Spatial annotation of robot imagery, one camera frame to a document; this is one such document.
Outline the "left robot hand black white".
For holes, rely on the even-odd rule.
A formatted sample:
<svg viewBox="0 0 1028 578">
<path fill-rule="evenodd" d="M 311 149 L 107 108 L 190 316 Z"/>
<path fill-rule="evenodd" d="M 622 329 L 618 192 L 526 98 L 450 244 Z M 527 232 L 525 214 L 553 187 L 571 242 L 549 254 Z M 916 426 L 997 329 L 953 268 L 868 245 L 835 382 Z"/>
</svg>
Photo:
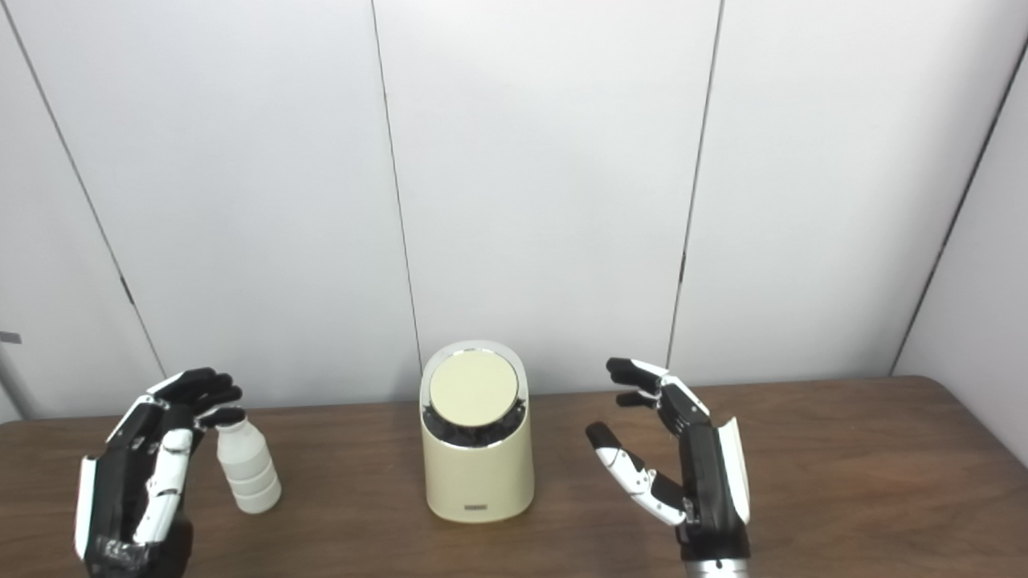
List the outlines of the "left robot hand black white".
<svg viewBox="0 0 1028 578">
<path fill-rule="evenodd" d="M 245 420 L 242 388 L 210 367 L 147 388 L 80 463 L 74 549 L 91 577 L 182 577 L 194 544 L 185 512 L 191 458 L 206 432 Z"/>
</svg>

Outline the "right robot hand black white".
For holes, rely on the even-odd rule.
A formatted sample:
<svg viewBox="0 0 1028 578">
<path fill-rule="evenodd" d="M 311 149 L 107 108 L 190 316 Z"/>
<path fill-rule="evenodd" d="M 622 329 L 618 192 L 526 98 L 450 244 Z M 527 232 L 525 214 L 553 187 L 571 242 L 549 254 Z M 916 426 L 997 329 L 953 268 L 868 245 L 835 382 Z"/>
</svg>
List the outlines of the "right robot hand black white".
<svg viewBox="0 0 1028 578">
<path fill-rule="evenodd" d="M 617 406 L 652 409 L 675 437 L 682 482 L 647 467 L 596 421 L 587 425 L 586 436 L 605 471 L 642 510 L 672 527 L 680 559 L 691 575 L 745 577 L 750 493 L 738 421 L 715 425 L 700 398 L 663 367 L 612 357 L 605 370 L 614 383 L 633 388 L 617 395 Z"/>
</svg>

